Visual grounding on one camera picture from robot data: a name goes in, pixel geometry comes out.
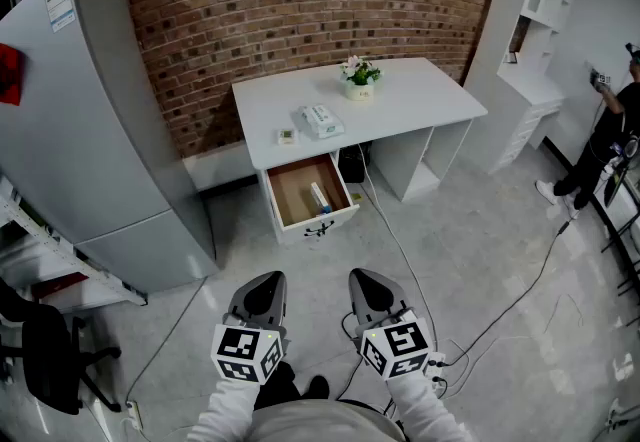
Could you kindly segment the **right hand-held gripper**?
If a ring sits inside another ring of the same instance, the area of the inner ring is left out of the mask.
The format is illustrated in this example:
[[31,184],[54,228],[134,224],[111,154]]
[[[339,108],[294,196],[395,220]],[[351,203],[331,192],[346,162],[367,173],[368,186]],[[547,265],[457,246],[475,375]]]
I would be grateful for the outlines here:
[[364,361],[384,381],[423,371],[432,338],[426,320],[408,309],[402,287],[364,268],[350,272],[348,285],[352,312],[362,325],[356,334]]

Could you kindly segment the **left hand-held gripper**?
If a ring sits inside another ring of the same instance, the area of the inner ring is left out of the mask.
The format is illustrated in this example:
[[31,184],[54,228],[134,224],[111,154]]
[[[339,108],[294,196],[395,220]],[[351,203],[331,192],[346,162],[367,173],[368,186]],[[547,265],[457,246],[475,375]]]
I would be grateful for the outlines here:
[[285,356],[287,280],[264,273],[236,290],[217,324],[211,358],[221,377],[266,384]]

